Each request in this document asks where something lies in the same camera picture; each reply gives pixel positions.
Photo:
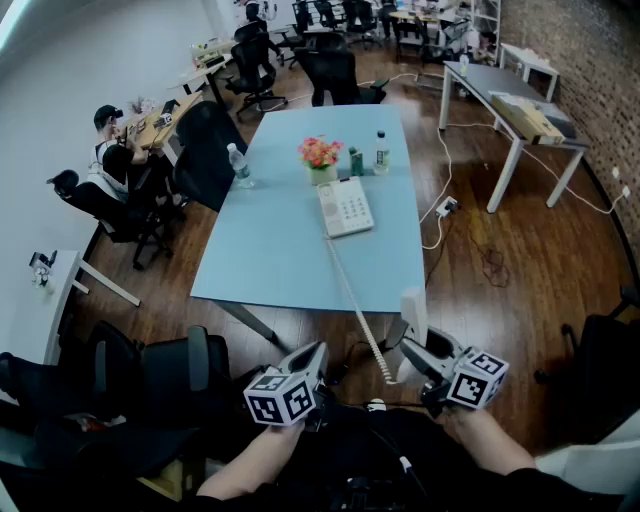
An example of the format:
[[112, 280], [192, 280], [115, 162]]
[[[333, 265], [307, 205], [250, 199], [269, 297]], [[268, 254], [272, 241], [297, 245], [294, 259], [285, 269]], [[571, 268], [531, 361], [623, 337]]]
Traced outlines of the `person's right forearm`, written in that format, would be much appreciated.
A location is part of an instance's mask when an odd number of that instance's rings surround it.
[[511, 438], [485, 409], [445, 406], [440, 423], [484, 470], [509, 475], [521, 469], [537, 470], [534, 458]]

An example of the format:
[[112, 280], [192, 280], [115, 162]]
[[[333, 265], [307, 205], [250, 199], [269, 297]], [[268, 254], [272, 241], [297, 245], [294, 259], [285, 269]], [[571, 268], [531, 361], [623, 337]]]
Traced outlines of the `potted pink orange flowers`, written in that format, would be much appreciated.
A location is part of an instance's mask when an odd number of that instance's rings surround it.
[[338, 179], [337, 163], [344, 143], [327, 142], [323, 136], [306, 137], [298, 146], [299, 158], [314, 186]]

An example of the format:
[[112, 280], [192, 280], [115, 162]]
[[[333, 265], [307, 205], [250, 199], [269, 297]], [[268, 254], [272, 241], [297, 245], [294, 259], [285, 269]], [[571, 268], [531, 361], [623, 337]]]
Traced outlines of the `white desk telephone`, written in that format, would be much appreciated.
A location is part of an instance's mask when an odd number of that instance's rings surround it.
[[329, 238], [374, 228], [374, 220], [359, 177], [343, 178], [316, 187]]

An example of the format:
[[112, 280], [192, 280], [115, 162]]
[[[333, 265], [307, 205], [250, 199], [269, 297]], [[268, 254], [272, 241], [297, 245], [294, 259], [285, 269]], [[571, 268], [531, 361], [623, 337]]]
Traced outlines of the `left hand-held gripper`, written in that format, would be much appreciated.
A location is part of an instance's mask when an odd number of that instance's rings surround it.
[[[305, 370], [313, 360], [313, 371]], [[325, 342], [305, 345], [268, 366], [244, 389], [255, 423], [289, 427], [300, 422], [306, 431], [319, 431], [331, 398], [325, 386], [329, 349]]]

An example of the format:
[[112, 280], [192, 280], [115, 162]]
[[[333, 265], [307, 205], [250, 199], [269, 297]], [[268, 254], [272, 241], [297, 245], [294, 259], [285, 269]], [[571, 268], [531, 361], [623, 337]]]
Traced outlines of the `white metal shelf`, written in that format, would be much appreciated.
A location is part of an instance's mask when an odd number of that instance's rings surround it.
[[501, 36], [502, 0], [470, 0], [470, 18], [473, 28], [480, 34], [493, 34], [490, 48], [499, 48]]

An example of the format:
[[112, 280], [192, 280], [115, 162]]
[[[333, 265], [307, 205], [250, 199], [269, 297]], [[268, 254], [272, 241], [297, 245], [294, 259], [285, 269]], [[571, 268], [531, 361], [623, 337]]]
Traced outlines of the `person's left forearm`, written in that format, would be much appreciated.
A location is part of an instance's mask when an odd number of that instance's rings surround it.
[[267, 427], [237, 457], [209, 477], [197, 495], [225, 501], [273, 483], [290, 461], [304, 427], [304, 420], [291, 426]]

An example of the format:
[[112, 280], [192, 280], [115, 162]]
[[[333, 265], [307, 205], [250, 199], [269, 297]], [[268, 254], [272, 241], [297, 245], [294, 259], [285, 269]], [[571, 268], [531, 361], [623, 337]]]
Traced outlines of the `pale drink bottle black cap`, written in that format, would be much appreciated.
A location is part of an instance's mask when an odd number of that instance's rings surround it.
[[389, 172], [389, 145], [386, 133], [383, 130], [377, 131], [376, 151], [374, 160], [374, 173], [376, 175], [384, 175]]

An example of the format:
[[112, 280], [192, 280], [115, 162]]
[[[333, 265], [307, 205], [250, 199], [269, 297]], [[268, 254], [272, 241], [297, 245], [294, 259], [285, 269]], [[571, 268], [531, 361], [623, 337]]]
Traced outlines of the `small white table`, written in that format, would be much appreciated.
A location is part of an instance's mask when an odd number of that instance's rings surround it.
[[551, 103], [553, 100], [559, 73], [555, 70], [546, 59], [538, 56], [531, 49], [523, 49], [507, 43], [500, 44], [499, 67], [504, 69], [507, 58], [514, 58], [522, 71], [522, 81], [529, 83], [531, 71], [536, 71], [550, 77], [550, 83], [546, 92], [546, 101]]

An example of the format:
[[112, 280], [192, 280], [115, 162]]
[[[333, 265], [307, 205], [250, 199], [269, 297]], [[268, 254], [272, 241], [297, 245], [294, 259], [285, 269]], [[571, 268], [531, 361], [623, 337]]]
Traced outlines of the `person's black clothing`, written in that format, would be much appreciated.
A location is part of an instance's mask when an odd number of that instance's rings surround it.
[[230, 500], [196, 495], [186, 512], [640, 512], [640, 483], [590, 493], [538, 467], [500, 475], [479, 467], [431, 417], [375, 401], [338, 407], [301, 433], [271, 484]]

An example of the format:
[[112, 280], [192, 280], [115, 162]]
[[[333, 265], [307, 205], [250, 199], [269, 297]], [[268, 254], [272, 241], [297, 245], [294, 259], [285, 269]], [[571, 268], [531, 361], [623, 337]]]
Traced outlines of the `black mesh office chair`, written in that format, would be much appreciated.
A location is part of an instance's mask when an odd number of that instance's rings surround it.
[[226, 110], [213, 101], [191, 107], [176, 126], [183, 150], [173, 180], [190, 200], [219, 212], [235, 178], [227, 145], [245, 153], [248, 145]]

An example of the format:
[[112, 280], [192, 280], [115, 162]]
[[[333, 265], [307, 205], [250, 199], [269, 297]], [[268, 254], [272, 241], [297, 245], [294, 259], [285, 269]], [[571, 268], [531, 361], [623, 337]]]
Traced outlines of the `long cardboard box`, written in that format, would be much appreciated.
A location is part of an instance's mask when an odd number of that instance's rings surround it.
[[491, 95], [491, 105], [532, 145], [559, 145], [565, 136], [529, 99], [506, 94]]

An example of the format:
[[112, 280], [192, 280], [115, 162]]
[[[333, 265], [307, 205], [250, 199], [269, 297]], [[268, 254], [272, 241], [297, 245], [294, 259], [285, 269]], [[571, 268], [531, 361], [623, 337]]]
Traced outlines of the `clear water bottle green label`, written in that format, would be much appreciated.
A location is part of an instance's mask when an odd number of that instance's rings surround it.
[[235, 173], [238, 186], [242, 188], [253, 188], [254, 181], [251, 178], [250, 169], [244, 154], [235, 143], [229, 143], [227, 145], [227, 151], [229, 163]]

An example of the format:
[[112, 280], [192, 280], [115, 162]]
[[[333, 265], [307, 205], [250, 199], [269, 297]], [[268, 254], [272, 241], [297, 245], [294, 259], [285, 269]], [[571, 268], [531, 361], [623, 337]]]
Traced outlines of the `grey table white legs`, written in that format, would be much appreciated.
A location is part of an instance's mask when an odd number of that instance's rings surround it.
[[445, 131], [448, 127], [451, 90], [452, 84], [455, 82], [470, 92], [471, 95], [480, 101], [494, 116], [493, 128], [495, 130], [503, 127], [511, 137], [511, 146], [489, 200], [487, 211], [493, 213], [497, 210], [524, 148], [527, 146], [535, 146], [527, 142], [522, 135], [493, 108], [491, 105], [491, 95], [495, 93], [506, 93], [531, 100], [565, 136], [565, 141], [562, 144], [539, 145], [567, 149], [572, 152], [569, 163], [565, 167], [562, 175], [558, 178], [558, 183], [546, 201], [546, 205], [549, 208], [553, 207], [567, 188], [578, 163], [589, 146], [586, 138], [579, 134], [574, 123], [557, 105], [544, 100], [541, 94], [523, 82], [514, 73], [506, 69], [469, 64], [467, 74], [462, 76], [460, 74], [460, 63], [454, 61], [444, 63], [443, 91], [438, 124], [438, 130], [441, 132]]

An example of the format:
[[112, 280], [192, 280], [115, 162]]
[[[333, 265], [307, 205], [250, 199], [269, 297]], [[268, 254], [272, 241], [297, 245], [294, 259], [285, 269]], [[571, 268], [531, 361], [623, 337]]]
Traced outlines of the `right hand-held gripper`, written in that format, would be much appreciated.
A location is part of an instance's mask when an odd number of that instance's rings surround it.
[[404, 356], [399, 367], [400, 382], [423, 375], [440, 383], [431, 389], [424, 387], [421, 394], [422, 404], [433, 417], [445, 405], [485, 408], [498, 393], [509, 370], [508, 362], [484, 350], [467, 349], [435, 327], [429, 328], [425, 346], [403, 339], [400, 348]]

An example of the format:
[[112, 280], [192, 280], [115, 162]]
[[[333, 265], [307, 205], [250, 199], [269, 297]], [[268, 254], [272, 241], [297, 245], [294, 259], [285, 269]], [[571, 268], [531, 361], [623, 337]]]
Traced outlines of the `light blue table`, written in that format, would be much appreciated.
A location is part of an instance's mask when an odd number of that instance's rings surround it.
[[[326, 239], [321, 204], [299, 158], [303, 140], [322, 136], [375, 156], [384, 132], [390, 169], [362, 187], [371, 230]], [[405, 291], [425, 283], [410, 159], [392, 105], [271, 112], [246, 153], [254, 186], [233, 186], [217, 216], [191, 289], [222, 306], [393, 314]]]

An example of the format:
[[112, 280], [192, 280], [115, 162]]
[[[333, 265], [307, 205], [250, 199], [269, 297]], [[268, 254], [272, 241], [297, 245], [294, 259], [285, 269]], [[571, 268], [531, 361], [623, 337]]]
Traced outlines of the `white telephone handset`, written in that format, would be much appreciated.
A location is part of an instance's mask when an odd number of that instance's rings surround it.
[[404, 383], [420, 373], [410, 360], [410, 356], [418, 354], [417, 348], [426, 349], [428, 336], [428, 318], [426, 307], [426, 292], [423, 288], [406, 289], [401, 297], [401, 319], [406, 324], [400, 349], [403, 355], [396, 381]]

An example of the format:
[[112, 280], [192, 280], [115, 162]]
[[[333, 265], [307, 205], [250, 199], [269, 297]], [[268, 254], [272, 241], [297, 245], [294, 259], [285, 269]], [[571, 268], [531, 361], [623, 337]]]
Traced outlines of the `white side table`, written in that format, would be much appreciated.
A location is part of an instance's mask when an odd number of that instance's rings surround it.
[[138, 307], [141, 300], [107, 278], [82, 259], [77, 251], [56, 251], [51, 264], [36, 253], [28, 267], [27, 287], [18, 294], [17, 307], [9, 331], [6, 351], [38, 364], [54, 364], [60, 355], [63, 312], [73, 291], [89, 295], [80, 275], [90, 276], [113, 294]]

